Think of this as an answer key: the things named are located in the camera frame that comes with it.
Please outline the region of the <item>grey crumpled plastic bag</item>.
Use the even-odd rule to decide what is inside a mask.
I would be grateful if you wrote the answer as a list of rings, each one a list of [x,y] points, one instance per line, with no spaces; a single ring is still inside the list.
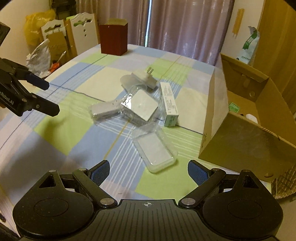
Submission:
[[[49,40],[44,40],[34,51],[27,55],[26,67],[40,78],[50,74],[51,54],[49,51]]]

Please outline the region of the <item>yellow plastic bag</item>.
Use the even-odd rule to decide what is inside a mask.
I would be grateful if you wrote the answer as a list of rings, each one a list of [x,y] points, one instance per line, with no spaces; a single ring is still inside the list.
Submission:
[[[55,17],[56,13],[54,9],[26,16],[23,30],[29,47],[37,47],[40,44],[41,27],[49,21],[54,20]]]

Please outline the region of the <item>clear plastic tray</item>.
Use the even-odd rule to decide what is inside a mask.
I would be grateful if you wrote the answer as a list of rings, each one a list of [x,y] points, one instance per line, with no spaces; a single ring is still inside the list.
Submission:
[[[177,161],[177,149],[157,123],[134,129],[132,141],[151,173],[161,172]]]

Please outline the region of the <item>brown cardboard box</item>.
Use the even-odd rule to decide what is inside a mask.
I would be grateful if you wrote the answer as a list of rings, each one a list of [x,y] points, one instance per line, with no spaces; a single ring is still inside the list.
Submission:
[[[252,114],[258,124],[245,115]],[[201,160],[272,182],[295,164],[295,120],[273,80],[221,54],[209,84]]]

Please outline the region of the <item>white remote in bag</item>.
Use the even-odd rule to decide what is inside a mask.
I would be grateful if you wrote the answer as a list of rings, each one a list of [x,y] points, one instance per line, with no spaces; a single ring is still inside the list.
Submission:
[[[95,125],[119,117],[122,113],[121,100],[93,104],[89,107],[89,113]]]

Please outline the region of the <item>white green medicine box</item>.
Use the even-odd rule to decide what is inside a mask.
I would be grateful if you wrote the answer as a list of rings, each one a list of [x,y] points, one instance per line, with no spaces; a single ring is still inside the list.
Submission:
[[[171,85],[168,82],[160,83],[161,117],[165,127],[174,127],[177,124],[179,112]]]

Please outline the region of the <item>white carved chair back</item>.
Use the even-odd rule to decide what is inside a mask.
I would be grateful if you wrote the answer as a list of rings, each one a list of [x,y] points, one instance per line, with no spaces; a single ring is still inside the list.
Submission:
[[[69,20],[72,43],[76,55],[99,44],[98,24],[95,14],[80,13]]]

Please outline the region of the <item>plaid tablecloth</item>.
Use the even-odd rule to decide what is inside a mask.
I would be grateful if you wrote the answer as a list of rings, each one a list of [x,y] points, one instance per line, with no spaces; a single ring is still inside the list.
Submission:
[[[133,123],[121,116],[94,123],[89,108],[125,96],[120,79],[152,68],[171,85],[180,110],[178,125],[164,132],[178,153],[175,165],[150,173],[132,142]],[[55,102],[55,117],[38,111],[16,116],[1,110],[1,215],[14,228],[12,210],[48,170],[71,173],[103,159],[110,174],[102,187],[116,199],[176,199],[196,187],[187,164],[199,155],[213,66],[177,54],[129,45],[123,56],[102,54],[96,46],[48,77],[46,91],[31,92]]]

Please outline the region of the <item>white square box in packaging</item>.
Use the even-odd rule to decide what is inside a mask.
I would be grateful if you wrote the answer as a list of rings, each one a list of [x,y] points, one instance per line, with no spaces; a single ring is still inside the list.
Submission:
[[[132,86],[121,99],[123,117],[136,126],[143,126],[161,117],[159,100],[140,85]]]

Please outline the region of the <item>dark red paper bag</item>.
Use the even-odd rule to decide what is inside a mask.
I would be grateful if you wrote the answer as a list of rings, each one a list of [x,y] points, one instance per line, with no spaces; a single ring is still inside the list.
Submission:
[[[127,52],[128,22],[110,18],[99,25],[100,47],[103,54],[121,56]]]

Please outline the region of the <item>white plug adapter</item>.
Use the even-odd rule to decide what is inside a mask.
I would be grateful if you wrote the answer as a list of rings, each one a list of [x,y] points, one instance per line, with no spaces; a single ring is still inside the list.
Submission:
[[[130,91],[134,87],[154,90],[159,81],[153,77],[153,71],[154,69],[151,67],[147,70],[135,70],[131,74],[121,77],[121,85],[127,91]]]

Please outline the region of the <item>white green plastic bag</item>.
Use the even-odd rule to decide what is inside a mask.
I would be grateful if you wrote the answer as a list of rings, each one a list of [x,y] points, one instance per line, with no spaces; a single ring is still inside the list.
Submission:
[[[248,28],[250,30],[250,37],[245,41],[242,49],[236,57],[237,60],[245,64],[250,63],[260,39],[260,32],[255,27],[249,26]]]

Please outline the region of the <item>purple curtain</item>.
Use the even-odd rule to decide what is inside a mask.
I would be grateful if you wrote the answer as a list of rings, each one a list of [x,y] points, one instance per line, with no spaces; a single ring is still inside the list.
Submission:
[[[234,1],[77,1],[78,13],[98,24],[126,19],[128,43],[160,49],[215,65]]]

